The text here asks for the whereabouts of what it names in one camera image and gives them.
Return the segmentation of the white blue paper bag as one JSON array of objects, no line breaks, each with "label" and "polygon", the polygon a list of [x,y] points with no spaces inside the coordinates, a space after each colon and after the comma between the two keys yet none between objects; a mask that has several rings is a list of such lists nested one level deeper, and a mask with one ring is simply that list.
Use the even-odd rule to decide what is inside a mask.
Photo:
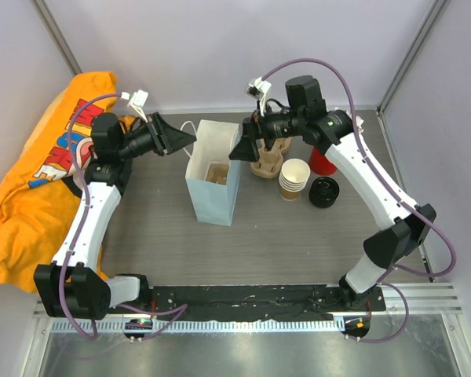
[{"label": "white blue paper bag", "polygon": [[[196,142],[185,171],[185,180],[197,221],[230,226],[241,177],[241,162],[228,157],[240,139],[239,124],[200,120],[194,127]],[[227,185],[206,181],[210,164],[229,165]]]}]

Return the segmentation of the stack of paper cups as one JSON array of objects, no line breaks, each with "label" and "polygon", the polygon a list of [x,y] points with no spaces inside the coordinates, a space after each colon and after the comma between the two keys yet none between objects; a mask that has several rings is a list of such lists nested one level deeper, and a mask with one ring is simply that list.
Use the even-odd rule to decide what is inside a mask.
[{"label": "stack of paper cups", "polygon": [[301,159],[288,159],[279,173],[279,194],[287,201],[297,199],[305,188],[311,170]]}]

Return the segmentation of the brown pulp cup carrier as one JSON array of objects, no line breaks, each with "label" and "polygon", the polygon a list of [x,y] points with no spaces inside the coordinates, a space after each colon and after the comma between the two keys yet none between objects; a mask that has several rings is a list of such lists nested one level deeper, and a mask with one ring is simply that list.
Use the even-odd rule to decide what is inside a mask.
[{"label": "brown pulp cup carrier", "polygon": [[210,164],[206,174],[206,181],[218,184],[227,185],[229,165],[225,163]]}]

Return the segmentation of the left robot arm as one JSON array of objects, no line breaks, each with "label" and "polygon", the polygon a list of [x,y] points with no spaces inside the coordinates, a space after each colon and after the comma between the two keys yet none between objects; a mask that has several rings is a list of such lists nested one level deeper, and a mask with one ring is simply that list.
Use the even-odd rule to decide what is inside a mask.
[{"label": "left robot arm", "polygon": [[51,317],[101,320],[109,309],[125,303],[134,313],[152,302],[148,279],[119,274],[104,280],[97,274],[100,246],[132,172],[132,161],[147,152],[170,155],[193,144],[196,137],[170,126],[159,113],[136,118],[129,131],[117,115],[104,112],[91,122],[96,159],[86,168],[82,199],[71,228],[48,265],[38,265],[34,282]]}]

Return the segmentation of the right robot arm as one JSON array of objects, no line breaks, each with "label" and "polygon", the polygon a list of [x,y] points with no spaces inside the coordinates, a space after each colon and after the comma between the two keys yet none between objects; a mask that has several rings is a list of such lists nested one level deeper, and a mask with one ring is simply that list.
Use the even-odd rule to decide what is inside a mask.
[{"label": "right robot arm", "polygon": [[346,112],[327,110],[317,79],[303,75],[286,81],[288,104],[279,112],[268,105],[270,88],[262,78],[249,83],[246,92],[257,100],[257,108],[243,120],[242,137],[229,158],[256,162],[258,141],[270,149],[278,138],[300,136],[344,174],[378,226],[363,242],[361,259],[339,281],[337,305],[358,309],[381,277],[421,246],[436,211],[418,205],[382,169]]}]

